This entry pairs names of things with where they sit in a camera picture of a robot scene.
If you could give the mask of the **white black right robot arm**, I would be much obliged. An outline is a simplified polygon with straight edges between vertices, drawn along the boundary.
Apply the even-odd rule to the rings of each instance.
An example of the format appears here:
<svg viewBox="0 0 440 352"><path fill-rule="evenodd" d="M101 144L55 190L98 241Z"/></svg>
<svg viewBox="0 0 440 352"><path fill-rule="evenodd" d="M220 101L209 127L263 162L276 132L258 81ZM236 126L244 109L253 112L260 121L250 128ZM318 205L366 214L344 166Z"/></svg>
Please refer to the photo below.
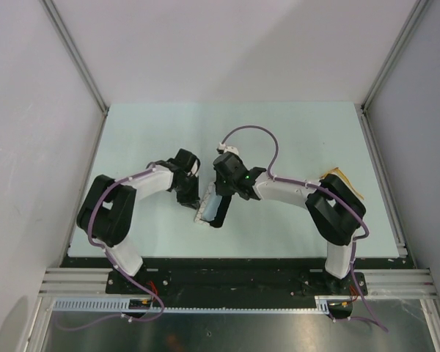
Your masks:
<svg viewBox="0 0 440 352"><path fill-rule="evenodd" d="M318 233L327 241L324 287L332 294L341 294L350 285L349 272L355 250L357 229L363 225L366 208L349 187L336 175L325 176L319 183L286 179L271 171L247 169L241 158L231 152L222 153L213 162L216 173L214 191L208 200L213 218L208 224L223 226L234 195L244 200L271 200L308 210Z"/></svg>

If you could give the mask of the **blue cleaning cloth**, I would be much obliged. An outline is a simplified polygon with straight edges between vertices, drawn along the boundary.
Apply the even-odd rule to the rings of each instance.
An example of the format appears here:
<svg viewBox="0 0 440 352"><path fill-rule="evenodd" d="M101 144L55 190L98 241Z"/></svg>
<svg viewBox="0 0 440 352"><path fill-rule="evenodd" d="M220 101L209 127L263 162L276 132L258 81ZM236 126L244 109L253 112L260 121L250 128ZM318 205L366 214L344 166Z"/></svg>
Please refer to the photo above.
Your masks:
<svg viewBox="0 0 440 352"><path fill-rule="evenodd" d="M216 193L212 193L209 195L205 208L203 210L201 219L210 222L213 221L216 217L216 214L218 212L220 203L221 203L222 197L217 195Z"/></svg>

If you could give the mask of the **white geometric glasses case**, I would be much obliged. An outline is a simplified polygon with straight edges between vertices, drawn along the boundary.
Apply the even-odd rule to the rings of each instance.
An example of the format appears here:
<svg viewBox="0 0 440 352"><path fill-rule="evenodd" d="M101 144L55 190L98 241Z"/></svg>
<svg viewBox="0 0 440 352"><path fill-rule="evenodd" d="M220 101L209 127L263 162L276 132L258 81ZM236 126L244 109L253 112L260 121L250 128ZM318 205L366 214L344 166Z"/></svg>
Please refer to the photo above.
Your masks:
<svg viewBox="0 0 440 352"><path fill-rule="evenodd" d="M194 222L215 229L223 227L231 201L232 195L218 195L216 184L210 182L196 212Z"/></svg>

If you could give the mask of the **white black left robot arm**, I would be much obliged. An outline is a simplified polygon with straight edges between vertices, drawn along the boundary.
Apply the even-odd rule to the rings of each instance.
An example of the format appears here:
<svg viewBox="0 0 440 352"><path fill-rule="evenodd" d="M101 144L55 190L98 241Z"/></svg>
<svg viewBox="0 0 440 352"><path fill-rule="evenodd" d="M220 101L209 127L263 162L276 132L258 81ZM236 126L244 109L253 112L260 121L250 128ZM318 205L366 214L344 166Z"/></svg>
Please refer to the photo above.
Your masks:
<svg viewBox="0 0 440 352"><path fill-rule="evenodd" d="M146 273L140 271L143 259L129 238L136 202L173 191L178 204L198 210L200 165L195 154L180 149L175 157L151 162L134 175L119 180L99 175L93 180L76 225L87 234L90 244L102 249L114 268L124 273L121 283L130 292L139 293L147 284Z"/></svg>

